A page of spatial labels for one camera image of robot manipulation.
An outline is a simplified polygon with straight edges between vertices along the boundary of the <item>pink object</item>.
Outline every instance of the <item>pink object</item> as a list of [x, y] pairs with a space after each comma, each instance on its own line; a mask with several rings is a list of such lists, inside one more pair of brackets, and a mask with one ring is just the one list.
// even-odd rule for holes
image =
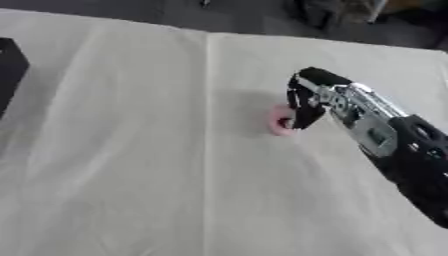
[[277, 105], [269, 111], [268, 125], [271, 132], [278, 136], [290, 136], [295, 133], [293, 129], [282, 127], [279, 120], [282, 118], [292, 117], [294, 111], [287, 105]]

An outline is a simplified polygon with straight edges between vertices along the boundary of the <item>table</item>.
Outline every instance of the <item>table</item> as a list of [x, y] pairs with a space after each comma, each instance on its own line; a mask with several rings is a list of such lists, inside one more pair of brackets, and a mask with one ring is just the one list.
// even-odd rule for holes
[[2, 255], [447, 249], [329, 117], [290, 138], [265, 119], [317, 66], [447, 131], [442, 52], [12, 10], [0, 35], [32, 64], [0, 122]]

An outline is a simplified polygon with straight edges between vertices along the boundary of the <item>chair leg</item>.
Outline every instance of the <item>chair leg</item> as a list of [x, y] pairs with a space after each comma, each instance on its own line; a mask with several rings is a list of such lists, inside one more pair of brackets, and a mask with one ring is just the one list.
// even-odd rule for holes
[[334, 13], [326, 11], [317, 28], [320, 30], [329, 31], [332, 26], [334, 16]]
[[294, 4], [296, 6], [298, 19], [304, 21], [305, 23], [309, 22], [308, 12], [305, 8], [305, 1], [306, 0], [294, 0]]

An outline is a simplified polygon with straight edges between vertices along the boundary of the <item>floor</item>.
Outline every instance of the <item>floor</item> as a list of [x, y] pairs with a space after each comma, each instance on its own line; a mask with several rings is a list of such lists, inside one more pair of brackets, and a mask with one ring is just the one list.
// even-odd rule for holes
[[[398, 19], [385, 24], [343, 24], [323, 33], [292, 19], [288, 0], [0, 0], [0, 8], [77, 14], [173, 25], [211, 32], [287, 35], [425, 48], [435, 39], [428, 28]], [[448, 42], [442, 44], [448, 50]]]

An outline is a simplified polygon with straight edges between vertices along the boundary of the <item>black object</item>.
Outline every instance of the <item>black object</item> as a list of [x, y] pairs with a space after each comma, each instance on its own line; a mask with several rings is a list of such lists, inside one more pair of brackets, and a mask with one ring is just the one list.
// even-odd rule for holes
[[28, 68], [28, 60], [14, 40], [0, 38], [0, 118]]
[[[313, 67], [302, 70], [299, 76], [319, 86], [352, 83], [347, 78]], [[315, 107], [309, 104], [313, 94], [299, 83], [296, 76], [290, 80], [288, 102], [296, 111], [293, 128], [306, 129], [325, 113], [322, 104]], [[448, 136], [417, 115], [385, 121], [396, 131], [395, 151], [382, 158], [361, 147], [362, 152], [417, 209], [437, 225], [448, 229]], [[369, 136], [378, 144], [384, 140], [374, 130], [369, 132]]]
[[333, 86], [335, 84], [349, 85], [352, 83], [351, 80], [345, 77], [314, 67], [301, 70], [299, 75], [316, 85]]
[[423, 214], [448, 228], [448, 136], [417, 115], [389, 125], [397, 131], [397, 150], [386, 158], [366, 155]]
[[306, 129], [325, 114], [325, 108], [321, 104], [317, 106], [309, 104], [309, 99], [313, 95], [312, 91], [299, 84], [295, 76], [291, 78], [288, 83], [287, 99], [289, 107], [295, 111], [292, 129]]

